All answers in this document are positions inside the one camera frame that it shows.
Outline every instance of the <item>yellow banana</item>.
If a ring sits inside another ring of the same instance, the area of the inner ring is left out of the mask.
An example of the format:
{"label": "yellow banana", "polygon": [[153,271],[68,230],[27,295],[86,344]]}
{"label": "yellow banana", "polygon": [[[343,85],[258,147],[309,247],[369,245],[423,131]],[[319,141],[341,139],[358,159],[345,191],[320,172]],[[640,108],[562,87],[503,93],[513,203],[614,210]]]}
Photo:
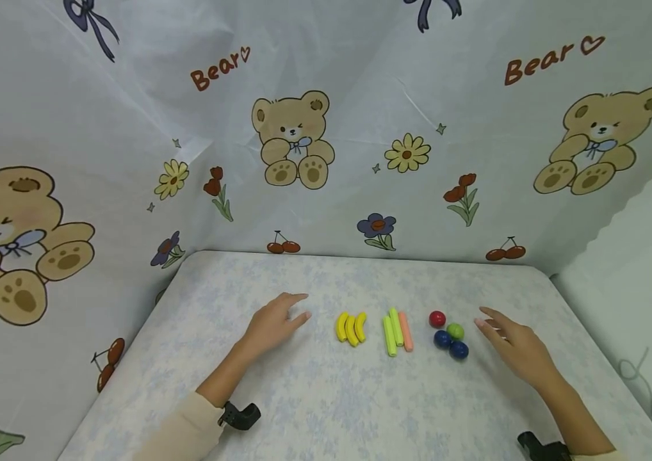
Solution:
{"label": "yellow banana", "polygon": [[364,343],[366,336],[364,335],[364,322],[368,319],[368,315],[362,312],[357,316],[357,320],[354,322],[354,333],[357,334],[357,339],[360,343]]}
{"label": "yellow banana", "polygon": [[359,344],[357,335],[354,334],[354,316],[346,317],[346,339],[349,340],[352,348],[356,348],[357,344]]}
{"label": "yellow banana", "polygon": [[339,319],[336,320],[336,337],[344,343],[346,341],[346,319],[349,317],[349,312],[342,312]]}

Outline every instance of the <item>blue ball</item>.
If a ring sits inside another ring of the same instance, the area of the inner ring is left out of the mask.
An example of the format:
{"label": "blue ball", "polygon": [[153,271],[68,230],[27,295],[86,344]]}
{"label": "blue ball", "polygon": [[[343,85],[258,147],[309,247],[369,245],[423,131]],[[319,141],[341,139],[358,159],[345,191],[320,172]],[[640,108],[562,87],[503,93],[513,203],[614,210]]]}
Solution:
{"label": "blue ball", "polygon": [[454,341],[451,346],[449,346],[449,353],[454,359],[464,360],[469,355],[469,348],[462,341]]}
{"label": "blue ball", "polygon": [[452,345],[452,337],[446,331],[438,330],[434,334],[434,344],[439,349],[449,349],[449,346]]}

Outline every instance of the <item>hand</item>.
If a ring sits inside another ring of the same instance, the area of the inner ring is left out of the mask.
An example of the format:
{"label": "hand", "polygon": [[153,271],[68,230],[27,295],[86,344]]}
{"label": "hand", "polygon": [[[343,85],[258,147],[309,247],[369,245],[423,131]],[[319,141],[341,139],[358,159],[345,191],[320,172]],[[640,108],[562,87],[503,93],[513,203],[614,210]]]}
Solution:
{"label": "hand", "polygon": [[560,382],[560,379],[563,381],[549,350],[534,330],[508,319],[490,307],[481,307],[480,310],[491,318],[475,319],[475,325],[516,376],[537,391],[545,385]]}
{"label": "hand", "polygon": [[311,318],[308,311],[295,319],[288,319],[288,310],[298,301],[305,300],[308,295],[291,295],[281,293],[277,298],[254,313],[249,322],[247,333],[244,333],[240,344],[256,359],[268,350],[275,348],[291,337],[295,331]]}

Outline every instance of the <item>wrist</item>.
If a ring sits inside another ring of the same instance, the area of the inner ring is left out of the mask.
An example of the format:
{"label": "wrist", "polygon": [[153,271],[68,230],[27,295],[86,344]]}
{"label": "wrist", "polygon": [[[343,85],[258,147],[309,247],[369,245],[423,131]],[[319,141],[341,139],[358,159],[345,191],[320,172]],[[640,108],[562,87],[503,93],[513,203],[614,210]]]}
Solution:
{"label": "wrist", "polygon": [[567,394],[574,389],[567,383],[567,380],[559,372],[554,372],[541,380],[541,383],[534,385],[534,389],[544,400],[554,398],[558,394]]}
{"label": "wrist", "polygon": [[245,367],[251,365],[259,357],[256,348],[247,341],[245,336],[234,344],[229,355]]}

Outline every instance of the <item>fabric backdrop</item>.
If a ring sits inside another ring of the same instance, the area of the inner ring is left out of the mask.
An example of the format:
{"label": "fabric backdrop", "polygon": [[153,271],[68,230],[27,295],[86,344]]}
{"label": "fabric backdrop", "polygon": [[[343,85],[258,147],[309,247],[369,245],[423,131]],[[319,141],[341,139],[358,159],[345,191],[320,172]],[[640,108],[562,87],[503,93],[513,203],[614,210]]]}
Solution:
{"label": "fabric backdrop", "polygon": [[0,460],[191,252],[550,274],[650,178],[651,1],[0,0]]}

